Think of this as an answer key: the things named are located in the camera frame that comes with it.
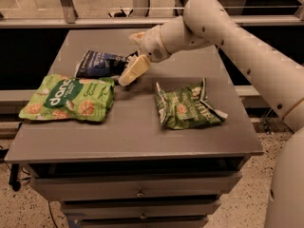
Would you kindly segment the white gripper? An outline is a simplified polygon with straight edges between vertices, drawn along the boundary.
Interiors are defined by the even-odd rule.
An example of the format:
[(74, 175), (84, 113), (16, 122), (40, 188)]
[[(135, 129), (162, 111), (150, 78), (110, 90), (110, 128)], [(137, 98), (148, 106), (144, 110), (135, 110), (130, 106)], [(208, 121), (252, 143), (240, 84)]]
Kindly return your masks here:
[(150, 68), (151, 62), (162, 62), (171, 56), (162, 40), (161, 25), (145, 32), (130, 34), (128, 39), (136, 45), (140, 45), (140, 53), (144, 55), (134, 55), (127, 59), (126, 68), (118, 79), (120, 86), (128, 86), (141, 77)]

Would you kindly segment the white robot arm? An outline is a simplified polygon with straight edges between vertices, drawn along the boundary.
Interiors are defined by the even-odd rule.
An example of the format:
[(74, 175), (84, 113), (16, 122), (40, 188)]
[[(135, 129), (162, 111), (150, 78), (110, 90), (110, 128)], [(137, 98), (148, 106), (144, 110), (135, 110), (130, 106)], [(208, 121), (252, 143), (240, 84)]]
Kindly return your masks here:
[(138, 55), (120, 76), (122, 86), (151, 63), (210, 43), (237, 66), (294, 132), (275, 164), (264, 228), (304, 228), (304, 67), (239, 27), (218, 0), (188, 0), (181, 16), (130, 39)]

